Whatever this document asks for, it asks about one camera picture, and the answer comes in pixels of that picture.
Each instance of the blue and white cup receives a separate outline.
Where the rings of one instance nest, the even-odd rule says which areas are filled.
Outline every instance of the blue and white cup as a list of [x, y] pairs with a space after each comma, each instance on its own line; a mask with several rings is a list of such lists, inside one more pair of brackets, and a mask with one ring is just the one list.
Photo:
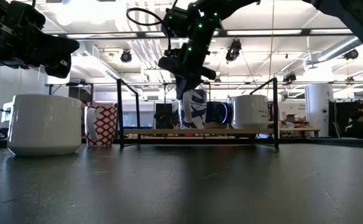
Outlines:
[[206, 122], [207, 94], [205, 90], [190, 90], [179, 101], [181, 129], [204, 129]]

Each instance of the black table surface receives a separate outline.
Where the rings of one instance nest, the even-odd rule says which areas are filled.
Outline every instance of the black table surface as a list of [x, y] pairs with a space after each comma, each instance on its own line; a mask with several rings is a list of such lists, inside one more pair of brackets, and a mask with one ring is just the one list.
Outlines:
[[0, 149], [0, 223], [363, 223], [363, 149]]

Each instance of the mug handle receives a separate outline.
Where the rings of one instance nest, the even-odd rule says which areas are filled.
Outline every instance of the mug handle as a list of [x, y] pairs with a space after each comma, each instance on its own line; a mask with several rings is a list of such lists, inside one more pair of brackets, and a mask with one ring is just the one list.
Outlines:
[[99, 117], [99, 112], [96, 109], [88, 108], [86, 111], [86, 118], [85, 118], [85, 134], [90, 134], [90, 139], [93, 141], [97, 140], [97, 133], [96, 129], [94, 128], [94, 122]]

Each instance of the red patterned cup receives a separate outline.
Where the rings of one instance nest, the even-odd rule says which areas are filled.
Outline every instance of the red patterned cup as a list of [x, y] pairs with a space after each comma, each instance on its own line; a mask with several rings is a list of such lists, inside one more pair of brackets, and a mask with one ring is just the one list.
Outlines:
[[99, 116], [94, 122], [97, 139], [92, 140], [90, 133], [86, 132], [86, 143], [89, 146], [111, 146], [117, 127], [117, 109], [108, 106], [89, 106], [88, 108], [96, 109]]

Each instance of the white column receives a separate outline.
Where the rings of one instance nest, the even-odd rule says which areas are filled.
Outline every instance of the white column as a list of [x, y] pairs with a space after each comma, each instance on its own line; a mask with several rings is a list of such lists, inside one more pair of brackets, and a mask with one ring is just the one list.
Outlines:
[[307, 85], [305, 98], [307, 121], [310, 126], [321, 129], [320, 137], [328, 137], [329, 101], [333, 101], [332, 85]]

